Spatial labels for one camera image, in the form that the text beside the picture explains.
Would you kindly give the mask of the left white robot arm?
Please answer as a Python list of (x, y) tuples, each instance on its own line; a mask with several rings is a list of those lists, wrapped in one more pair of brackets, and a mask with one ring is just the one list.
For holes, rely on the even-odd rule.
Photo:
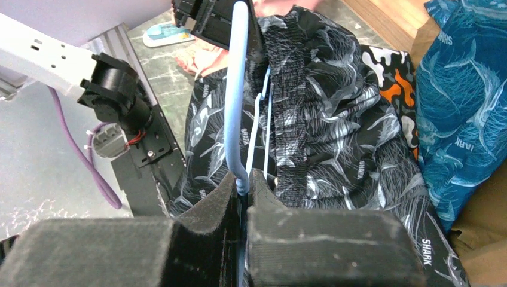
[[(173, 1), (176, 25), (228, 50), (233, 74), (246, 59), (264, 58), (265, 48), (252, 1)], [(94, 110), (98, 120), (136, 133), (154, 120), (152, 103), (138, 73), (126, 61), (95, 54), (1, 16), (1, 66), (40, 81)]]

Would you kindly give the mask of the light blue wire hanger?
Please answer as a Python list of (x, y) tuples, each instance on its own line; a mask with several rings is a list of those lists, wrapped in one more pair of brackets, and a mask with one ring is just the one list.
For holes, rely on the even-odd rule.
[(233, 5), (229, 60), (224, 106), (224, 151), (227, 167), (236, 177), (238, 197), (245, 199), (249, 192), (249, 175), (240, 156), (240, 124), (243, 111), (243, 84), (250, 16), (254, 15), (245, 1)]

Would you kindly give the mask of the dark leaf print shorts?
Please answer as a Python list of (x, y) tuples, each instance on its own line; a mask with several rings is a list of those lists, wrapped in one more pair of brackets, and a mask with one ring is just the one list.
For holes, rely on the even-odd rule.
[(404, 225), (428, 286), (468, 286), (444, 236), (394, 106), (379, 91), (356, 37), (301, 7), (259, 19), (268, 61), (248, 64), (241, 152), (254, 94), (270, 73), (273, 107), (261, 105), (255, 151), (269, 154), (273, 195), (300, 209), (371, 209)]

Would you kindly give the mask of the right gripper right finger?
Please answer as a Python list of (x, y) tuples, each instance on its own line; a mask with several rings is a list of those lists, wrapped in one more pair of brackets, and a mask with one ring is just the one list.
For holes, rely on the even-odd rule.
[(393, 214), (295, 209), (250, 173), (247, 271), (251, 286), (426, 286), (408, 233)]

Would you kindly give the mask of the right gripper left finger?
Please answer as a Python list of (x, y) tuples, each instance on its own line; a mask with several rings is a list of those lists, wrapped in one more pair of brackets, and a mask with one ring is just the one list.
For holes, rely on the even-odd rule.
[(25, 231), (2, 286), (240, 286), (236, 179), (175, 219), (51, 219)]

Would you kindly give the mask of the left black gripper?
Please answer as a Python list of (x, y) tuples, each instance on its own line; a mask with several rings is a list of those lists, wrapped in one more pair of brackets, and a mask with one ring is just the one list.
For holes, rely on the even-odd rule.
[[(228, 50), (233, 37), (233, 7), (237, 1), (172, 1), (175, 25), (185, 27), (197, 38)], [(252, 1), (239, 1), (246, 6), (241, 16), (248, 21), (246, 57), (250, 60), (264, 58), (264, 40), (255, 15)]]

